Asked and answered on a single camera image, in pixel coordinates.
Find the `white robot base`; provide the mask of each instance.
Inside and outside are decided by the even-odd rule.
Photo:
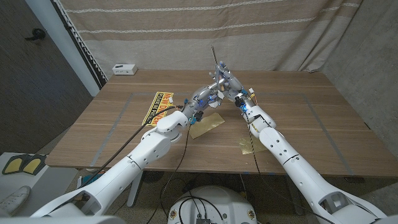
[[[196,197],[209,201],[215,207],[205,200],[200,201]],[[255,224],[257,218],[253,206],[240,194],[226,187],[207,185],[183,194],[171,207],[167,223]]]

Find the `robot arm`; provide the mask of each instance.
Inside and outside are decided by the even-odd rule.
[[[386,215],[373,204],[329,184],[285,139],[275,130],[275,121],[255,105],[240,82],[223,63],[216,66],[223,82],[223,94],[241,110],[250,132],[265,145],[280,162],[286,173],[301,191],[311,209],[333,223],[372,223]],[[320,223],[329,223],[318,218]]]
[[[182,111],[175,111],[159,120],[157,126],[146,132],[141,142],[98,180],[62,195],[36,211],[31,217],[70,217],[103,215],[114,200],[126,189],[149,163],[160,159],[182,136],[181,130],[201,120],[209,104],[220,102],[215,84],[200,88],[192,99],[185,102]],[[82,207],[74,204],[78,197],[88,197]]]

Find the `metal stand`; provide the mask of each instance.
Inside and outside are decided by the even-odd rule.
[[[130,208],[133,207],[136,202],[136,198],[137,198],[136,196],[138,193],[138,188],[141,183],[141,177],[142,177],[143,172],[144,171],[141,171],[131,183],[130,194],[129,194],[129,198],[127,199],[127,207],[130,207]]]
[[[292,201],[297,205],[302,205],[300,200],[300,191],[296,185],[294,185],[293,180],[289,176],[286,176],[286,182],[289,188],[290,196],[292,197]],[[304,210],[296,205],[294,205],[294,212],[296,215],[304,215]]]

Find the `beige curtain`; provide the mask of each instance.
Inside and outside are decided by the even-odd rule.
[[[62,0],[105,73],[320,68],[362,0]]]

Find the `table top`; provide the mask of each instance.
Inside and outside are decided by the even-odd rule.
[[[52,167],[102,166],[141,126],[157,91],[173,92],[174,104],[213,80],[209,71],[140,70],[112,76],[46,159]],[[234,75],[256,91],[258,105],[277,123],[288,142],[322,175],[397,177],[398,162],[322,73],[242,72]],[[204,135],[189,137],[184,172],[257,172],[252,154],[242,155],[238,141],[248,138],[240,110],[225,99],[204,116],[219,113],[225,122]],[[145,127],[139,135],[150,127]],[[172,171],[179,163],[187,130],[179,142],[146,170]],[[109,164],[139,143],[133,139]],[[256,153],[260,171],[284,174],[269,151]]]

